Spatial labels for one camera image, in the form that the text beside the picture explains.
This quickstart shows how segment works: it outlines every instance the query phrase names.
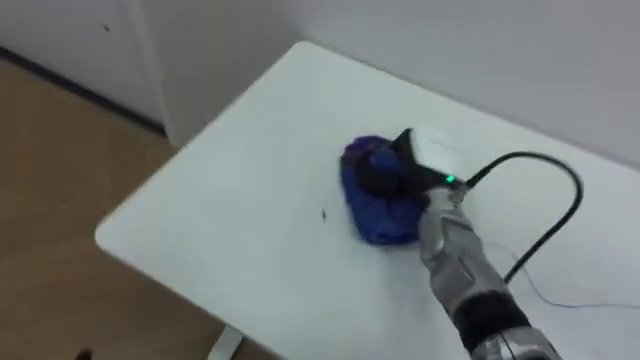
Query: black cable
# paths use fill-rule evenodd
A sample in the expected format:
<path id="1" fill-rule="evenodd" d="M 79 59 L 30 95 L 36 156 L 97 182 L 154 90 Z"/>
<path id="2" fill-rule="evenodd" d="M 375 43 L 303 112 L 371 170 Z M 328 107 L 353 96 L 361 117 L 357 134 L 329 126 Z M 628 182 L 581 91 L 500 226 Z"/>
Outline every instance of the black cable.
<path id="1" fill-rule="evenodd" d="M 545 161 L 547 163 L 551 163 L 559 167 L 560 169 L 564 170 L 567 174 L 569 174 L 569 176 L 571 177 L 571 180 L 573 180 L 573 183 L 576 188 L 576 193 L 573 199 L 573 203 L 571 203 L 571 206 L 569 207 L 569 209 L 567 209 L 565 214 L 555 224 L 553 224 L 553 226 L 551 226 L 549 230 L 547 230 L 535 243 L 533 243 L 533 245 L 531 245 L 529 250 L 527 250 L 527 252 L 525 252 L 518 259 L 518 261 L 515 262 L 515 264 L 513 264 L 509 272 L 507 272 L 507 274 L 504 276 L 504 282 L 507 284 L 511 281 L 513 276 L 516 273 L 518 273 L 520 269 L 522 269 L 522 267 L 527 263 L 527 261 L 529 261 L 529 259 L 533 256 L 533 254 L 535 254 L 542 247 L 542 245 L 544 245 L 553 235 L 555 235 L 556 232 L 558 232 L 558 230 L 560 230 L 569 221 L 569 219 L 571 219 L 571 217 L 573 217 L 573 215 L 576 213 L 576 211 L 580 207 L 580 204 L 582 203 L 582 197 L 584 194 L 584 189 L 583 189 L 582 180 L 580 179 L 580 176 L 578 176 L 578 174 L 569 165 L 549 155 L 529 152 L 529 151 L 516 151 L 516 152 L 512 152 L 512 153 L 508 153 L 500 156 L 496 160 L 492 161 L 489 165 L 480 169 L 480 171 L 478 171 L 468 181 L 466 181 L 465 187 L 468 190 L 473 189 L 476 185 L 478 185 L 480 180 L 482 180 L 485 176 L 489 174 L 489 172 L 491 172 L 491 170 L 493 170 L 503 162 L 513 158 L 536 159 L 536 160 Z"/>

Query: white wall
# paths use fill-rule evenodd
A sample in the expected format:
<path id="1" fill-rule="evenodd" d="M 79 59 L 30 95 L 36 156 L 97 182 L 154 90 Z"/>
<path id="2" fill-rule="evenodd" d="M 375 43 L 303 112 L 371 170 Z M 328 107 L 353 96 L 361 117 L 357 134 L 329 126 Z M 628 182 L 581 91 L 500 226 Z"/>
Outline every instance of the white wall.
<path id="1" fill-rule="evenodd" d="M 162 119 L 122 0 L 1 0 L 0 45 Z"/>
<path id="2" fill-rule="evenodd" d="M 140 1 L 179 141 L 311 39 L 640 166 L 638 1 Z"/>

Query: silver metal joint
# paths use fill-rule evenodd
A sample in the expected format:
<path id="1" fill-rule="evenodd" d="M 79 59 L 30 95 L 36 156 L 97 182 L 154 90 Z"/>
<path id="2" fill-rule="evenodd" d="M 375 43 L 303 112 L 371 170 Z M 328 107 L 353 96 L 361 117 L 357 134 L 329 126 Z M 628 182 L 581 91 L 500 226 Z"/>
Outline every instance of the silver metal joint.
<path id="1" fill-rule="evenodd" d="M 453 191 L 449 195 L 449 200 L 451 200 L 451 202 L 455 205 L 460 205 L 464 201 L 464 197 L 467 196 L 469 190 L 471 190 L 469 189 L 469 187 L 467 187 L 466 185 L 462 185 L 458 190 Z"/>

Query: wooden floor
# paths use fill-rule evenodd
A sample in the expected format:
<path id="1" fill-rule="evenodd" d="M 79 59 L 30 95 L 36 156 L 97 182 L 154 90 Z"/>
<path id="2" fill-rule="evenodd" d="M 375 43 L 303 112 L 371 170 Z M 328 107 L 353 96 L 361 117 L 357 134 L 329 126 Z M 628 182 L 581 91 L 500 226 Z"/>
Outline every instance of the wooden floor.
<path id="1" fill-rule="evenodd" d="M 165 139 L 0 60 L 0 359 L 204 360 L 222 324 L 94 244 L 173 154 Z M 269 359 L 245 342 L 235 359 Z"/>

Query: cable wire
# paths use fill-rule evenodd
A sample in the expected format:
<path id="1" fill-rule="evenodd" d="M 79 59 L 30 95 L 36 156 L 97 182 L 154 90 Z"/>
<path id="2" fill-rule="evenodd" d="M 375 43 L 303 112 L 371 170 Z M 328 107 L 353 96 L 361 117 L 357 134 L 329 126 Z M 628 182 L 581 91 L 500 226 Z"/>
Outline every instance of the cable wire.
<path id="1" fill-rule="evenodd" d="M 576 213 L 576 211 L 580 207 L 580 204 L 582 203 L 582 197 L 584 194 L 584 189 L 583 189 L 582 180 L 580 179 L 580 176 L 569 165 L 565 164 L 561 160 L 558 160 L 546 154 L 541 154 L 536 152 L 515 151 L 515 152 L 511 152 L 511 153 L 500 156 L 499 158 L 489 163 L 489 165 L 480 169 L 480 171 L 478 171 L 475 175 L 473 175 L 469 180 L 467 180 L 464 183 L 463 190 L 461 191 L 461 196 L 464 196 L 469 190 L 473 189 L 476 185 L 478 185 L 478 183 L 482 179 L 484 179 L 484 177 L 487 176 L 491 172 L 491 170 L 495 169 L 498 165 L 504 163 L 505 161 L 514 159 L 514 158 L 530 158 L 530 159 L 540 160 L 540 161 L 544 161 L 552 165 L 555 165 L 556 167 L 562 169 L 569 175 L 569 177 L 571 178 L 571 180 L 575 185 L 576 192 L 575 192 L 575 197 L 573 199 L 573 202 L 571 203 L 571 206 L 569 207 L 569 209 L 567 209 L 565 214 L 555 224 L 553 224 L 553 226 L 551 226 L 549 230 L 547 230 L 544 234 L 542 234 L 542 236 L 538 240 L 536 240 L 536 242 L 534 242 L 533 245 L 531 245 L 529 250 L 527 250 L 520 258 L 518 258 L 515 264 L 513 264 L 511 269 L 504 276 L 504 282 L 507 284 L 511 282 L 511 279 L 513 279 L 513 276 L 517 274 L 518 271 L 520 271 L 520 269 L 522 269 L 522 267 L 527 263 L 527 261 L 529 261 L 529 259 L 533 256 L 533 254 L 535 254 L 538 250 L 540 250 L 540 248 L 547 241 L 549 241 L 549 239 L 553 235 L 555 235 L 558 232 L 558 230 L 560 230 L 571 219 L 571 217 L 573 217 L 573 215 Z"/>
<path id="2" fill-rule="evenodd" d="M 513 250 L 509 249 L 508 247 L 506 247 L 506 246 L 504 246 L 502 244 L 498 244 L 498 243 L 490 242 L 490 241 L 486 241 L 485 243 L 487 245 L 495 247 L 496 249 L 500 249 L 501 251 L 504 251 L 505 253 L 509 254 L 509 256 L 511 256 L 511 258 L 513 258 L 516 261 L 519 258 L 519 256 Z M 574 309 L 574 310 L 575 309 L 589 309 L 589 308 L 591 308 L 591 309 L 618 308 L 618 309 L 622 309 L 622 310 L 639 310 L 640 311 L 640 304 L 625 304 L 625 303 L 565 304 L 565 303 L 561 303 L 561 302 L 558 302 L 558 301 L 554 301 L 554 300 L 549 299 L 548 296 L 546 296 L 546 295 L 544 295 L 542 293 L 542 291 L 538 288 L 538 286 L 533 281 L 533 278 L 531 277 L 531 274 L 529 273 L 529 271 L 527 270 L 526 267 L 522 267 L 522 273 L 524 274 L 525 278 L 529 282 L 529 285 L 531 285 L 531 288 L 536 293 L 538 298 L 540 298 L 540 300 L 542 300 L 544 303 L 546 303 L 547 305 L 550 305 L 550 306 L 559 307 L 559 308 L 563 308 L 563 309 Z"/>

